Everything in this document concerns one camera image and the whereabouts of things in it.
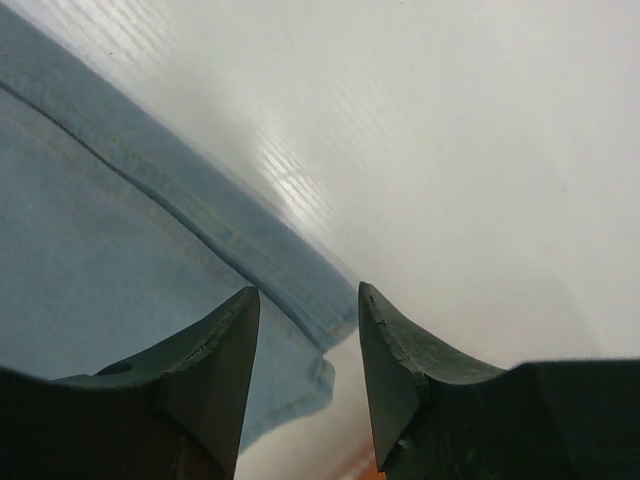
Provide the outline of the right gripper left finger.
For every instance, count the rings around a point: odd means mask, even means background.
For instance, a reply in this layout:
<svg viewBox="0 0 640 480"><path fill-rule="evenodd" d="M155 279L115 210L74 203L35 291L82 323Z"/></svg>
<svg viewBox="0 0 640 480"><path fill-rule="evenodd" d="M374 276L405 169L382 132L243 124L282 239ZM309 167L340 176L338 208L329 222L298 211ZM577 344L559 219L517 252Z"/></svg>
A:
<svg viewBox="0 0 640 480"><path fill-rule="evenodd" d="M5 479L230 479L257 345L246 287L202 320L94 375L1 372Z"/></svg>

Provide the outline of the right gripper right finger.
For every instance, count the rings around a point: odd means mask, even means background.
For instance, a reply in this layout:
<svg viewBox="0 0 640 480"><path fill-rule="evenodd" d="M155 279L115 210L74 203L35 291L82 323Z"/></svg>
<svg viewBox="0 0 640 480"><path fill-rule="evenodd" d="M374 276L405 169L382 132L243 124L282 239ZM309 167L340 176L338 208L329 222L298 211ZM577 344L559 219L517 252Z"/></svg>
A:
<svg viewBox="0 0 640 480"><path fill-rule="evenodd" d="M639 363L501 369L361 283L358 324L377 468L389 479L635 479Z"/></svg>

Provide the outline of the light blue skirt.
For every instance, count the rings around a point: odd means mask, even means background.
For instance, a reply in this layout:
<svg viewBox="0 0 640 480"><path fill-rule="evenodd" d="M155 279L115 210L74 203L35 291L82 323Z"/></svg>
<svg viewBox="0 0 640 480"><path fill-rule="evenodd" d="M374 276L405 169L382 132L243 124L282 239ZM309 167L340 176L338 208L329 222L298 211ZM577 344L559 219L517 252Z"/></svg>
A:
<svg viewBox="0 0 640 480"><path fill-rule="evenodd" d="M1 362L93 373L261 293L242 445L327 407L356 293L322 255L64 47L1 10Z"/></svg>

